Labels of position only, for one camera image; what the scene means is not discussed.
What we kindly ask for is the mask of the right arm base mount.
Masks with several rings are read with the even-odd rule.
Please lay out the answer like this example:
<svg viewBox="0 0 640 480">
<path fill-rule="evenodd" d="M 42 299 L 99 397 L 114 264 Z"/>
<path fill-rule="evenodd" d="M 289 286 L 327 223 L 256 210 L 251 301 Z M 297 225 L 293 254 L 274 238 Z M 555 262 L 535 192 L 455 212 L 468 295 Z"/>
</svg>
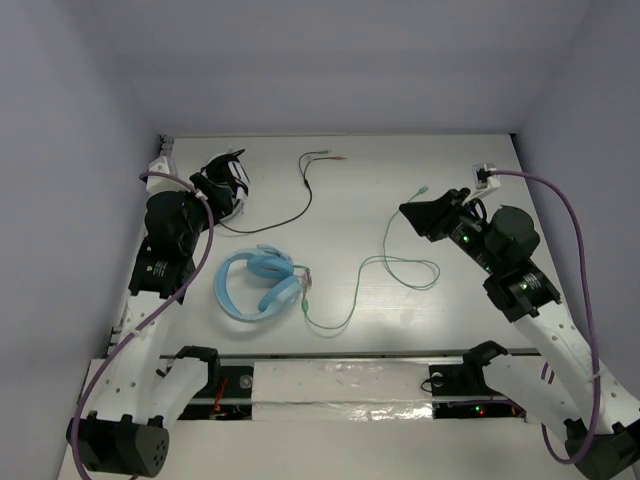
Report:
<svg viewBox="0 0 640 480">
<path fill-rule="evenodd" d="M 420 390 L 431 395 L 434 418 L 524 419 L 525 410 L 492 390 L 484 378 L 484 368 L 490 366 L 495 358 L 507 354 L 508 351 L 495 341 L 486 341 L 465 352 L 460 363 L 429 366 Z"/>
</svg>

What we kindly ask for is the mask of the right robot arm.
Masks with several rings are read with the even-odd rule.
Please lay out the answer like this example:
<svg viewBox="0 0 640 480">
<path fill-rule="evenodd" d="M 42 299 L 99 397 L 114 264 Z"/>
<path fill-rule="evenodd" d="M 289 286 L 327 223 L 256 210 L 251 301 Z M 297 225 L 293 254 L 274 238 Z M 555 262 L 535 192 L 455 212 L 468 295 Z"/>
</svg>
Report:
<svg viewBox="0 0 640 480">
<path fill-rule="evenodd" d="M 563 442 L 568 460 L 588 479 L 611 479 L 639 460 L 639 400 L 596 358 L 549 278 L 531 256 L 540 243 L 524 210 L 500 207 L 480 217 L 467 188 L 400 212 L 431 242 L 452 241 L 486 273 L 494 307 L 537 349 L 545 374 L 494 341 L 469 349 L 456 379 L 475 393 L 498 392 Z"/>
</svg>

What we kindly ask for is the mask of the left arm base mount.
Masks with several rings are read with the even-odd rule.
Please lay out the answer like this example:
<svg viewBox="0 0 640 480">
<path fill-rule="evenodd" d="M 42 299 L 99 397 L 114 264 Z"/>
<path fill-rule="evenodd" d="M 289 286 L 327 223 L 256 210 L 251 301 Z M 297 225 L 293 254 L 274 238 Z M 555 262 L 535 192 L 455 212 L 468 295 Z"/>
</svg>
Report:
<svg viewBox="0 0 640 480">
<path fill-rule="evenodd" d="M 253 377 L 253 364 L 221 360 L 213 381 L 194 395 L 179 419 L 251 420 Z"/>
</svg>

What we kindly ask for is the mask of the light blue headphones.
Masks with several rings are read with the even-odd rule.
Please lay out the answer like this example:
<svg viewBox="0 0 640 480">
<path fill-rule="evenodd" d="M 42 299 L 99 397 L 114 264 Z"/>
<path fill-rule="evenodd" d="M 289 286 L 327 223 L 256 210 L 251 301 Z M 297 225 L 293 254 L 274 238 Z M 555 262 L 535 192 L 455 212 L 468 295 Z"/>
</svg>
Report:
<svg viewBox="0 0 640 480">
<path fill-rule="evenodd" d="M 233 252 L 220 263 L 214 277 L 218 305 L 242 323 L 275 318 L 302 293 L 297 268 L 291 256 L 269 245 Z"/>
</svg>

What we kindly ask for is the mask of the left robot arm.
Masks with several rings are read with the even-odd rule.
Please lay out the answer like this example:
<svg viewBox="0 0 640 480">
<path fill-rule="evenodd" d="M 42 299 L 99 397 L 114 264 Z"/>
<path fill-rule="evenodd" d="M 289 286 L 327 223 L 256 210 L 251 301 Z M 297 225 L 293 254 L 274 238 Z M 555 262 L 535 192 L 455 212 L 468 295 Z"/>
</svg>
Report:
<svg viewBox="0 0 640 480">
<path fill-rule="evenodd" d="M 186 345 L 158 375 L 161 350 L 213 247 L 216 221 L 233 209 L 229 191 L 205 173 L 188 180 L 150 169 L 149 197 L 118 342 L 90 377 L 67 429 L 80 478 L 94 472 L 154 478 L 164 466 L 170 430 L 197 394 L 222 382 L 219 354 Z"/>
</svg>

